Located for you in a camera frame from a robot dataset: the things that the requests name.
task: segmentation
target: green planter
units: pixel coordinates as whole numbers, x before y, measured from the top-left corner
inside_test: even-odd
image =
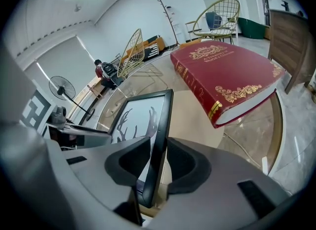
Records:
[[[238,18],[242,35],[247,38],[263,39],[266,27],[249,19]]]

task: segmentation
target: glass table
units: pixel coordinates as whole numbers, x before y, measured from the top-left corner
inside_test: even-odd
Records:
[[[277,95],[238,120],[214,129],[206,113],[182,78],[175,72],[170,52],[142,64],[107,101],[97,129],[107,131],[126,98],[173,89],[174,99],[169,136],[198,142],[237,154],[266,174],[271,170],[282,138],[282,114]],[[164,174],[161,183],[171,182]]]

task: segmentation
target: standing fan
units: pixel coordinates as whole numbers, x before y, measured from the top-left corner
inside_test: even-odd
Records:
[[[77,105],[81,110],[83,110],[86,114],[88,114],[87,120],[89,120],[94,114],[94,111],[95,111],[94,109],[92,109],[91,113],[89,113],[73,100],[73,98],[76,95],[76,91],[73,85],[67,79],[63,77],[59,77],[59,76],[52,77],[49,80],[49,89],[51,93],[54,94],[55,97],[61,100],[66,100],[65,98],[62,97],[62,96],[65,96],[75,105]]]

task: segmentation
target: book cover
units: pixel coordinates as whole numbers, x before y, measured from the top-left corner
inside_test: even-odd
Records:
[[[226,123],[217,124],[220,116],[229,109],[259,96],[261,92],[267,95],[267,90],[271,88],[273,89],[269,94],[272,94],[276,82],[284,74],[282,67],[255,52],[214,40],[176,50],[170,54],[170,58],[175,70],[194,93],[214,127],[238,118],[230,112],[233,118]],[[243,104],[245,109],[242,113],[258,105],[250,104],[247,109],[247,104]]]

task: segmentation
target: gold wire chair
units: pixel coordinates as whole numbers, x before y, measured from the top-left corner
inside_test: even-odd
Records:
[[[142,30],[139,28],[134,32],[126,45],[123,58],[118,64],[118,77],[127,78],[128,73],[138,67],[143,62],[144,57]]]
[[[239,10],[238,0],[218,0],[200,14],[193,25],[193,33],[202,38],[221,39],[229,37],[231,43],[234,44],[232,33],[236,30]],[[210,32],[197,32],[195,26],[204,14]]]

